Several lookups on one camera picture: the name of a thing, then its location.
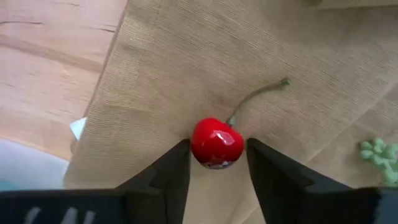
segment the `burlap cloth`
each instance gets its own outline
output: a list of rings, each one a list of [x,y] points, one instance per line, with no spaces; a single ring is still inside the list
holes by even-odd
[[[398,130],[397,8],[316,11],[290,0],[130,0],[65,185],[115,187],[207,116],[352,187],[380,182],[357,143]],[[263,223],[246,156],[192,161],[185,223]]]

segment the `wooden table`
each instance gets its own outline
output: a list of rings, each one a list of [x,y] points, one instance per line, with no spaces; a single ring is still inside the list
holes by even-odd
[[[0,0],[0,138],[71,157],[126,0]]]

